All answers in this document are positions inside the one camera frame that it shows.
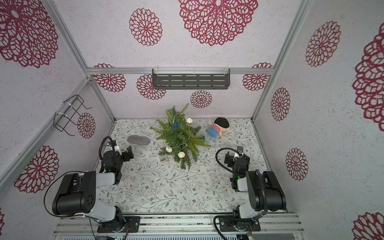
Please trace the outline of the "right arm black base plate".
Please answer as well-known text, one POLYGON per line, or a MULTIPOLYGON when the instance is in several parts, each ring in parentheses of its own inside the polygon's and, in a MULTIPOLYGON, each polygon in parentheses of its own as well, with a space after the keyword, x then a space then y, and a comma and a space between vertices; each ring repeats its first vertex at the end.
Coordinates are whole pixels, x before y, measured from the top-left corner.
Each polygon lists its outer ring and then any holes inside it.
POLYGON ((261 230, 258 220, 251 222, 219 217, 219 226, 222 232, 259 232, 261 230))

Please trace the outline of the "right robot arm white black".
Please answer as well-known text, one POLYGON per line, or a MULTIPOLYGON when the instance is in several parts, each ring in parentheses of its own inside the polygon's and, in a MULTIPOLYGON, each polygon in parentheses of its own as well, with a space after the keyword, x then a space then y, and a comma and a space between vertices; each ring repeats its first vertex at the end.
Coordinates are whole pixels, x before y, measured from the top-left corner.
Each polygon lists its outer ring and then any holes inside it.
POLYGON ((248 193, 249 200, 233 210, 237 219, 256 219, 267 214, 284 210, 287 205, 285 194, 272 171, 249 170, 250 158, 245 154, 226 153, 224 163, 232 171, 232 189, 248 193))

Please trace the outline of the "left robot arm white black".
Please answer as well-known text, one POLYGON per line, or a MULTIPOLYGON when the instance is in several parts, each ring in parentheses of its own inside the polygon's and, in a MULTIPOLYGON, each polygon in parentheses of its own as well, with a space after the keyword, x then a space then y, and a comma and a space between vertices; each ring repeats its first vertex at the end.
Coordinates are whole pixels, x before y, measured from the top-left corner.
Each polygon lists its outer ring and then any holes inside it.
POLYGON ((83 216, 99 224, 99 233, 120 233, 128 228, 121 209, 97 200, 96 189, 118 185, 123 163, 134 158, 132 147, 118 147, 102 155, 105 171, 65 174, 52 204, 55 216, 83 216))

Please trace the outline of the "small green christmas tree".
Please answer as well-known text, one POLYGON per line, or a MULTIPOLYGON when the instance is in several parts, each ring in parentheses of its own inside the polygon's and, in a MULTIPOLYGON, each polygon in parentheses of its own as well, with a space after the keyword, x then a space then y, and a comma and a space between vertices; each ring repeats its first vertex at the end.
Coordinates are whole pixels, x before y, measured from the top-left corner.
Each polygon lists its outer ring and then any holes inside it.
POLYGON ((186 104, 180 111, 176 107, 167 109, 166 118, 157 119, 157 125, 150 127, 156 139, 165 145, 159 155, 172 157, 182 170, 190 169, 192 163, 199 160, 199 148, 212 147, 201 134, 202 127, 194 126, 194 121, 185 114, 188 106, 186 104))

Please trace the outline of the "white ball string lights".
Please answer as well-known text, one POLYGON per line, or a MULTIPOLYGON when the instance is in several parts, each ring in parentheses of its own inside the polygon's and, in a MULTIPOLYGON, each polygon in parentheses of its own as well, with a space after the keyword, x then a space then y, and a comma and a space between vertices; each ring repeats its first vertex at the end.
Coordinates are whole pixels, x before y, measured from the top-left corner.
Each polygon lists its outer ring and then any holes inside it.
POLYGON ((178 118, 175 116, 172 122, 164 129, 163 140, 166 143, 166 152, 176 154, 179 159, 185 159, 193 136, 193 120, 191 118, 178 118), (179 127, 173 129, 173 123, 178 123, 179 127))

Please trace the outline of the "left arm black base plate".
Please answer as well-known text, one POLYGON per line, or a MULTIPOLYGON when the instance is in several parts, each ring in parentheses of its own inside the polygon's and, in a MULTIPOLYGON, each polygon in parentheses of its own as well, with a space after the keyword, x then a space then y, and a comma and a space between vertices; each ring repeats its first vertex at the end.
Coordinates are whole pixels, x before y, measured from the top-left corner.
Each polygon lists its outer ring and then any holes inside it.
POLYGON ((139 216, 125 216, 124 220, 113 220, 100 223, 97 233, 137 233, 141 218, 139 216))

